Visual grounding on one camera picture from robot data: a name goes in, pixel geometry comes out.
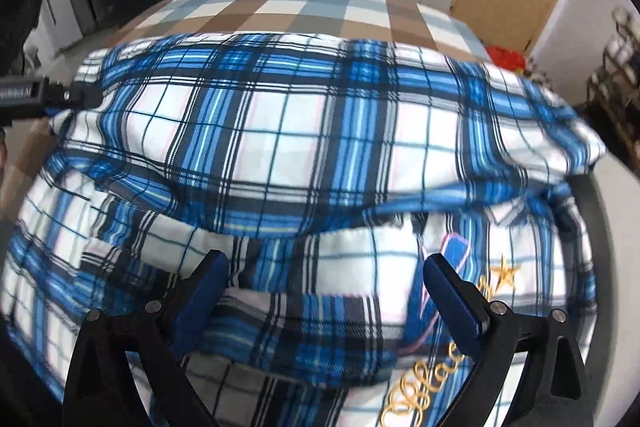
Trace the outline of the blue white plaid garment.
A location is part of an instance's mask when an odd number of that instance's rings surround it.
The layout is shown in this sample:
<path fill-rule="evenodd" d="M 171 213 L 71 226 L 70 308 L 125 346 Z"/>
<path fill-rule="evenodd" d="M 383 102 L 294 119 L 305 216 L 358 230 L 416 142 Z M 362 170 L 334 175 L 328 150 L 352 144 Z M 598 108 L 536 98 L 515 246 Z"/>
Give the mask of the blue white plaid garment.
<path fill-rule="evenodd" d="M 225 426 L 431 426 L 468 377 L 424 291 L 447 259 L 515 312 L 597 318 L 570 178 L 605 147 L 489 63 L 313 34 L 151 37 L 90 53 L 102 102 L 47 124 L 10 228 L 1 354 L 58 414 L 85 314 L 163 298 L 213 249 L 224 295 L 181 364 Z"/>

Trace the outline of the wooden shoe rack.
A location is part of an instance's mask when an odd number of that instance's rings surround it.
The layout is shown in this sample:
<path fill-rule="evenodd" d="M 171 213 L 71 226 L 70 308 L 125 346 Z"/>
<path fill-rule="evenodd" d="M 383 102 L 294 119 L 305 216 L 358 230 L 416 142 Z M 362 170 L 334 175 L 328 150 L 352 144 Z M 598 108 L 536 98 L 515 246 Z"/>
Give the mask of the wooden shoe rack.
<path fill-rule="evenodd" d="M 639 160 L 639 20 L 622 6 L 612 11 L 615 34 L 605 45 L 601 65 L 587 81 L 587 100 L 612 120 L 630 160 Z"/>

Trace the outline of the red plastic bag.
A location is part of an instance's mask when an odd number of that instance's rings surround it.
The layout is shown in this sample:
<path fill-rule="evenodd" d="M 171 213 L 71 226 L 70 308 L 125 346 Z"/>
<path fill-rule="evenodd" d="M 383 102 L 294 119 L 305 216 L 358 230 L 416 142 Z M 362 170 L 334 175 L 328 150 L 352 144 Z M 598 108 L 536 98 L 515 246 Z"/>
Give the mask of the red plastic bag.
<path fill-rule="evenodd" d="M 526 69 L 525 57 L 518 51 L 509 50 L 502 46 L 486 46 L 486 52 L 491 61 L 498 67 L 522 75 Z"/>

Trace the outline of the brown blue checkered bed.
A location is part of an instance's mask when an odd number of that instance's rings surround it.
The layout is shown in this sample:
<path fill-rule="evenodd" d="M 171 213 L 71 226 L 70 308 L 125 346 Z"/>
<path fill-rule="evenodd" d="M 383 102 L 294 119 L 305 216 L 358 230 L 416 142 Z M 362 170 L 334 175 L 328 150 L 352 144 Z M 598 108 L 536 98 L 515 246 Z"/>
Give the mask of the brown blue checkered bed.
<path fill-rule="evenodd" d="M 458 209 L 449 184 L 388 187 L 390 141 L 378 137 L 401 93 L 454 89 L 487 53 L 465 23 L 401 0 L 168 0 L 90 54 L 75 82 L 101 87 L 100 108 L 62 110 L 61 124 L 22 150 L 1 216 L 14 220 L 53 143 L 96 135 L 64 170 L 90 176 L 134 205 L 224 234 L 298 234 L 368 216 Z M 256 130 L 250 103 L 269 89 L 336 98 L 370 118 L 359 150 L 347 117 L 317 179 L 286 186 L 237 184 L 232 148 Z"/>

